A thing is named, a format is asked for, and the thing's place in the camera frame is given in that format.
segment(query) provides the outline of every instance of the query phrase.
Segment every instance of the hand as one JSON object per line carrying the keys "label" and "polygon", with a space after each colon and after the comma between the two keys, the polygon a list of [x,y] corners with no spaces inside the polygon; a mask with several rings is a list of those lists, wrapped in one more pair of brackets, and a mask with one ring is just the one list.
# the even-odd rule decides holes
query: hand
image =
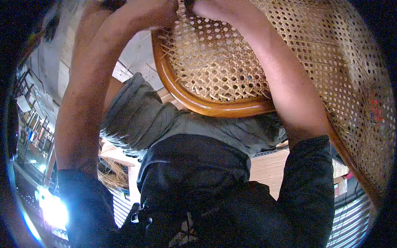
{"label": "hand", "polygon": [[193,12],[198,16],[212,20],[225,21],[235,25],[247,19],[252,12],[258,9],[247,0],[197,0]]}
{"label": "hand", "polygon": [[139,19],[143,29],[171,27],[177,20],[177,0],[130,0],[124,8]]}

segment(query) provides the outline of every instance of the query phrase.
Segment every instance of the black sleeve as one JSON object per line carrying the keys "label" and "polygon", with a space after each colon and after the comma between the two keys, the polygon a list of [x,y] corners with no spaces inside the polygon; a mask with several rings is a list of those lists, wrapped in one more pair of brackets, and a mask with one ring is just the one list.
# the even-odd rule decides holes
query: black sleeve
{"label": "black sleeve", "polygon": [[334,216],[328,136],[301,141],[291,149],[277,201],[287,214],[298,243],[309,240],[313,247],[327,245]]}
{"label": "black sleeve", "polygon": [[68,213],[71,247],[114,247],[118,227],[113,216],[113,195],[98,179],[74,170],[59,170],[61,201]]}

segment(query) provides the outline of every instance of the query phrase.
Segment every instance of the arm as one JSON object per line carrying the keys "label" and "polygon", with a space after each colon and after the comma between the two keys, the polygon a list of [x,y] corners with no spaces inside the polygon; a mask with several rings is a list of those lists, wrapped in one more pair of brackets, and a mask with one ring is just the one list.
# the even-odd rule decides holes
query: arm
{"label": "arm", "polygon": [[193,11],[230,23],[250,44],[265,72],[290,147],[328,134],[324,105],[309,75],[258,8],[244,0],[200,0]]}
{"label": "arm", "polygon": [[129,1],[108,17],[104,14],[103,24],[95,35],[90,34],[86,47],[75,49],[56,123],[58,170],[74,169],[96,177],[100,121],[114,66],[137,32],[171,25],[176,8],[173,0]]}

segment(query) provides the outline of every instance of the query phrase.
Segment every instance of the forearm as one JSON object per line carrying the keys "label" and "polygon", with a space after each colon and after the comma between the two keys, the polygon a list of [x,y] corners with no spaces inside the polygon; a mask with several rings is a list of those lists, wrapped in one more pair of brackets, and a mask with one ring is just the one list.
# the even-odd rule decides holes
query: forearm
{"label": "forearm", "polygon": [[234,23],[263,67],[290,145],[326,135],[329,123],[324,105],[309,75],[266,16],[255,8]]}
{"label": "forearm", "polygon": [[111,16],[102,24],[88,48],[81,51],[84,59],[73,68],[56,125],[58,169],[96,175],[102,108],[110,78],[123,48],[140,30],[139,20],[128,21],[122,18],[125,14]]}

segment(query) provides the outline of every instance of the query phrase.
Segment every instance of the woven cane seat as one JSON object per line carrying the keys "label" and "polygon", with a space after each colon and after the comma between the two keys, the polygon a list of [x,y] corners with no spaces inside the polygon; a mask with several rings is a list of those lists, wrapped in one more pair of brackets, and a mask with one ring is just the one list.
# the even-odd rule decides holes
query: woven cane seat
{"label": "woven cane seat", "polygon": [[[393,165],[395,106],[383,59],[362,18],[342,0],[251,1],[305,67],[351,169],[380,199]],[[210,116],[273,111],[266,75],[238,30],[186,14],[182,0],[178,14],[173,30],[152,34],[167,90]]]}

